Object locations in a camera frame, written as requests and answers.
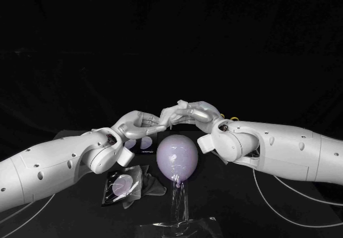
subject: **black background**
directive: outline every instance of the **black background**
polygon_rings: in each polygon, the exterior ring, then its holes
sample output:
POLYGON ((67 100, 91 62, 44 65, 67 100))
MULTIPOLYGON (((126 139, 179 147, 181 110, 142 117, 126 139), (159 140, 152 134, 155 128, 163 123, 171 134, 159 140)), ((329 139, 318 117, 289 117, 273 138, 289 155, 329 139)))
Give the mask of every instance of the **black background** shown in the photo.
MULTIPOLYGON (((333 0, 2 2, 0 159, 64 129, 113 126, 133 110, 159 116, 181 99, 342 140, 342 12, 333 0)), ((310 184, 342 200, 339 185, 310 184)), ((287 223, 256 199, 259 219, 274 219, 253 225, 244 212, 231 214, 235 232, 221 225, 234 237, 250 226, 251 235, 276 236, 270 227, 287 223)), ((293 229, 279 236, 297 237, 293 229)), ((329 237, 342 228, 318 231, 329 237)))

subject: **white cable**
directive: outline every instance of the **white cable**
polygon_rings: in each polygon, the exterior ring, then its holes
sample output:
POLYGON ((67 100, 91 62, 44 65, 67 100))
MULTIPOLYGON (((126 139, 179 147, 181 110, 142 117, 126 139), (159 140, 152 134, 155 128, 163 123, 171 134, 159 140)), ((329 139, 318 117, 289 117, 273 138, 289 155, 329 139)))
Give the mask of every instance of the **white cable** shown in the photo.
POLYGON ((6 217, 2 221, 0 224, 8 221, 19 212, 22 212, 31 205, 34 202, 31 202, 19 211, 16 211, 9 217, 6 217))
POLYGON ((331 205, 343 206, 342 203, 328 202, 328 201, 319 200, 319 199, 316 199, 316 198, 313 198, 313 197, 309 197, 309 196, 305 195, 300 191, 297 191, 295 188, 292 188, 292 187, 280 180, 280 178, 279 178, 277 176, 274 176, 274 177, 277 178, 277 180, 279 180, 295 192, 297 192, 300 195, 303 195, 303 196, 308 197, 309 199, 312 199, 312 200, 315 200, 315 201, 318 201, 318 202, 328 203, 328 204, 331 204, 331 205))
POLYGON ((257 188, 259 188, 259 190, 260 190, 260 194, 261 194, 261 196, 263 196, 263 199, 264 199, 267 205, 270 206, 270 208, 273 209, 273 211, 276 212, 276 214, 277 214, 283 219, 286 219, 289 222, 292 222, 293 224, 296 224, 296 225, 299 225, 299 226, 302 226, 302 227, 310 227, 310 228, 328 228, 328 227, 336 227, 336 226, 343 225, 343 222, 342 222, 342 223, 332 224, 332 225, 326 225, 326 226, 309 226, 309 225, 299 224, 299 223, 293 222, 290 219, 287 219, 287 218, 274 210, 274 208, 273 208, 271 205, 269 204, 267 199, 264 198, 264 195, 263 195, 260 186, 259 186, 257 177, 256 177, 256 170, 254 170, 254 169, 253 169, 253 172, 254 172, 254 178, 256 178, 257 188))
POLYGON ((52 195, 50 201, 47 202, 45 206, 42 207, 42 209, 38 211, 38 213, 35 214, 35 216, 25 222, 25 224, 15 230, 12 231, 6 236, 3 236, 2 238, 8 237, 12 233, 15 233, 25 225, 26 223, 37 217, 37 215, 42 212, 42 210, 45 209, 47 205, 50 204, 52 198, 54 198, 55 194, 52 195))

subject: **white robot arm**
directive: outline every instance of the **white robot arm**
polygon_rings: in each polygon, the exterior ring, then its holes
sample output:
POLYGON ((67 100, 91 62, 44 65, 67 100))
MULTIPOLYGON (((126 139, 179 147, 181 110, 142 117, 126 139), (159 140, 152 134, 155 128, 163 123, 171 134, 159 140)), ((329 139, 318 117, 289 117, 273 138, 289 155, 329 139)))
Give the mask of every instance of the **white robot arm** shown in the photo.
POLYGON ((343 185, 343 141, 296 126, 224 119, 207 102, 176 112, 208 133, 198 144, 227 162, 282 178, 343 185))
POLYGON ((2 161, 0 212, 54 195, 116 162, 126 167, 135 154, 123 143, 166 130, 159 121, 155 115, 133 111, 112 128, 38 144, 2 161))

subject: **cable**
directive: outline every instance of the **cable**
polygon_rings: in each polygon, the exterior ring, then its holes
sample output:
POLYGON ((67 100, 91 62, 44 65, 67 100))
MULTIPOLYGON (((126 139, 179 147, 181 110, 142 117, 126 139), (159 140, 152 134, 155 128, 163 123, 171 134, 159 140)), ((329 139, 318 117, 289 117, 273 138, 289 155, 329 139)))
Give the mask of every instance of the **cable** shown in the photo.
POLYGON ((260 186, 259 186, 257 177, 256 177, 256 170, 254 170, 254 169, 253 169, 253 173, 254 173, 257 188, 259 188, 259 190, 260 190, 260 194, 261 194, 261 196, 263 196, 263 199, 264 199, 267 205, 270 206, 270 208, 273 209, 273 211, 276 212, 276 214, 277 214, 283 219, 286 219, 290 223, 293 223, 293 224, 296 224, 296 225, 299 225, 299 226, 302 226, 302 227, 310 227, 310 228, 328 228, 328 227, 336 227, 336 226, 343 225, 343 222, 342 222, 342 223, 332 224, 332 225, 326 225, 326 226, 309 226, 309 225, 299 224, 299 223, 293 222, 290 219, 287 219, 287 218, 274 210, 274 208, 273 208, 271 205, 269 204, 267 199, 264 198, 264 195, 263 195, 260 186))
POLYGON ((274 177, 277 178, 277 180, 279 180, 295 192, 297 192, 300 195, 303 195, 303 196, 308 197, 309 199, 312 199, 312 200, 315 200, 315 201, 318 201, 318 202, 322 202, 322 203, 328 203, 328 204, 331 204, 331 205, 343 206, 342 203, 328 202, 328 201, 323 201, 323 200, 318 200, 318 199, 313 198, 313 197, 309 197, 309 196, 305 195, 300 191, 297 191, 295 188, 292 188, 292 187, 280 180, 280 178, 279 178, 277 176, 274 176, 274 177))
POLYGON ((9 217, 6 217, 2 221, 0 224, 8 221, 19 212, 22 212, 31 205, 34 202, 31 202, 19 211, 16 211, 9 217))
POLYGON ((42 212, 42 210, 45 209, 47 205, 50 204, 52 198, 54 198, 55 194, 52 195, 50 201, 47 202, 45 206, 42 207, 42 209, 38 211, 38 213, 35 214, 35 216, 25 222, 25 224, 15 230, 12 231, 6 236, 3 236, 2 238, 8 237, 12 233, 15 233, 25 225, 26 223, 37 217, 37 215, 42 212))

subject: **purple balloon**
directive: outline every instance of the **purple balloon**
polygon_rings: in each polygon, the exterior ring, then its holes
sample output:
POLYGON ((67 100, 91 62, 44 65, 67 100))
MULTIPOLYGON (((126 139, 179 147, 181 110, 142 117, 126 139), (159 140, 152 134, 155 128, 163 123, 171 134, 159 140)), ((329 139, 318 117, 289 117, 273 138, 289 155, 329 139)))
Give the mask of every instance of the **purple balloon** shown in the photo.
POLYGON ((176 186, 195 172, 198 164, 198 149, 194 141, 185 135, 171 135, 158 148, 158 165, 165 176, 176 181, 176 186))

